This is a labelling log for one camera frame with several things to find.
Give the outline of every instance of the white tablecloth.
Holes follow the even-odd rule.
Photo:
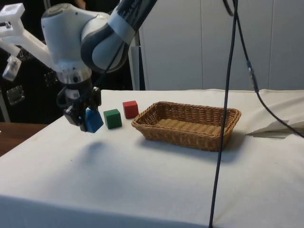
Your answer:
[[[304,92],[262,91],[290,124],[304,120]],[[223,91],[103,91],[123,127],[81,132],[65,118],[0,158],[0,227],[207,227],[217,153],[144,139],[124,118],[154,102],[222,106]],[[230,92],[242,112],[220,169],[215,227],[298,228],[304,224],[304,140],[245,136],[279,129],[252,92]]]

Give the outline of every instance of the green cube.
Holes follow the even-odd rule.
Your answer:
[[[117,109],[105,111],[104,117],[105,125],[108,127],[108,129],[121,127],[123,125],[120,112]]]

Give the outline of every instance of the wooden table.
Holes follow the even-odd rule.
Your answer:
[[[45,124],[0,123],[0,157],[46,126]]]

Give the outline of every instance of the blue cube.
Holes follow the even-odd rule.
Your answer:
[[[98,111],[86,109],[85,111],[85,126],[90,133],[95,133],[104,125],[101,115]]]

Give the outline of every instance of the cube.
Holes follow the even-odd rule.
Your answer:
[[[123,125],[120,112],[117,109],[105,111],[104,117],[105,125],[108,129],[121,127]]]
[[[102,125],[104,125],[104,122],[98,111],[86,109],[85,124],[87,132],[95,133],[99,128],[102,127]]]
[[[123,102],[123,110],[126,119],[135,118],[138,115],[138,105],[136,101]]]

